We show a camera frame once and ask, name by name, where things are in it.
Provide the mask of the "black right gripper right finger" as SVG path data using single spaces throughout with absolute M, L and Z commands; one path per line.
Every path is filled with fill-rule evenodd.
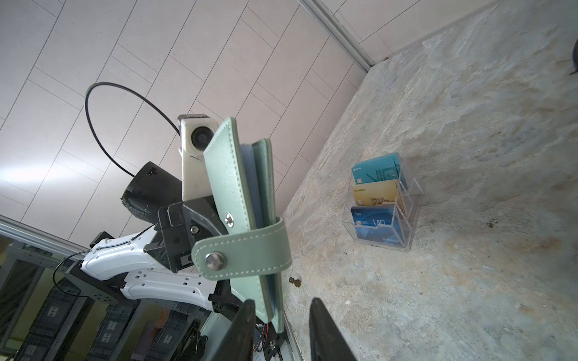
M 356 361 L 325 304 L 312 300 L 309 310 L 309 338 L 313 361 Z

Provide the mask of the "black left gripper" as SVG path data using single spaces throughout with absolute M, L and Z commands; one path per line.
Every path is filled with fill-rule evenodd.
M 194 264 L 191 251 L 197 242 L 227 234 L 212 196 L 162 207 L 157 217 L 156 235 L 144 252 L 174 273 Z

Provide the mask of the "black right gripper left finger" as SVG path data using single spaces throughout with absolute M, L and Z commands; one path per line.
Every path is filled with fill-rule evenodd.
M 255 302 L 250 299 L 236 313 L 211 361 L 252 361 L 255 320 Z

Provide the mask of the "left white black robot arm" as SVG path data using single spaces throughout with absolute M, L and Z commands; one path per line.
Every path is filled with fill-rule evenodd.
M 121 201 L 150 226 L 115 239 L 100 233 L 90 251 L 65 273 L 81 295 L 112 305 L 131 300 L 183 302 L 232 320 L 241 301 L 230 281 L 211 281 L 201 272 L 193 246 L 226 235 L 203 161 L 190 159 L 177 179 L 148 162 L 126 187 Z

